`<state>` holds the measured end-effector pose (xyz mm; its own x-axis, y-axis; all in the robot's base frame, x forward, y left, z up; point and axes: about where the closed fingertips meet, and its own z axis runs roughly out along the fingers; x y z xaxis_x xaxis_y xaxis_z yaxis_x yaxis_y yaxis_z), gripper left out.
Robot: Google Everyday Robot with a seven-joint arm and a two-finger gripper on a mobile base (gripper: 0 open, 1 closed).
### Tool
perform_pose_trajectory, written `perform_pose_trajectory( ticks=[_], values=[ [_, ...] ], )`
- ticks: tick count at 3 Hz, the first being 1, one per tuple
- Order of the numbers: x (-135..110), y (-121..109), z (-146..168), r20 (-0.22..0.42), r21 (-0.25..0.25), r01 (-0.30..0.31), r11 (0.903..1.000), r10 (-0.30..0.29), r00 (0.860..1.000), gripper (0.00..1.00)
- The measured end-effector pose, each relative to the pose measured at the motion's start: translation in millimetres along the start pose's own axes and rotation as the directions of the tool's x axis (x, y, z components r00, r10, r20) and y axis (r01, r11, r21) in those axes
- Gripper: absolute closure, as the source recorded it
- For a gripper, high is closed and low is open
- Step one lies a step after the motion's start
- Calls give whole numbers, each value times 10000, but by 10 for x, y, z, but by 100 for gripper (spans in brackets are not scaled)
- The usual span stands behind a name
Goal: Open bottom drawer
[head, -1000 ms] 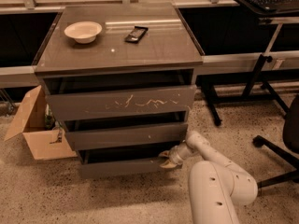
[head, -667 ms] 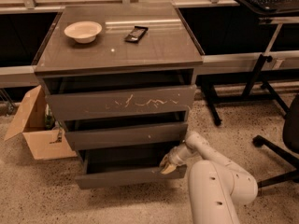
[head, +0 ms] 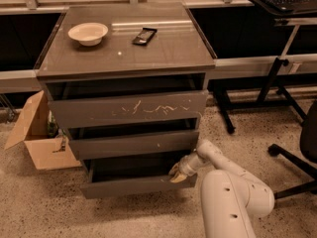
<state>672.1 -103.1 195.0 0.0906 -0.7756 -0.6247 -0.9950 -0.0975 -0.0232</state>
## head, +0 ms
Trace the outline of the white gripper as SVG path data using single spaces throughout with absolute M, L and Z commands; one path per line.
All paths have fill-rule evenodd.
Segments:
M 168 174 L 173 176 L 172 183 L 183 182 L 187 177 L 192 177 L 200 168 L 206 167 L 210 161 L 200 157 L 197 153 L 184 156 L 179 163 L 173 165 Z

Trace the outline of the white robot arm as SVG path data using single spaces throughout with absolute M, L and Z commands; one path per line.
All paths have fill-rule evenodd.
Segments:
M 204 177 L 200 187 L 206 238 L 257 238 L 251 218 L 272 212 L 273 192 L 209 140 L 199 140 L 196 149 L 171 168 L 170 181 L 184 181 L 207 165 L 214 170 Z

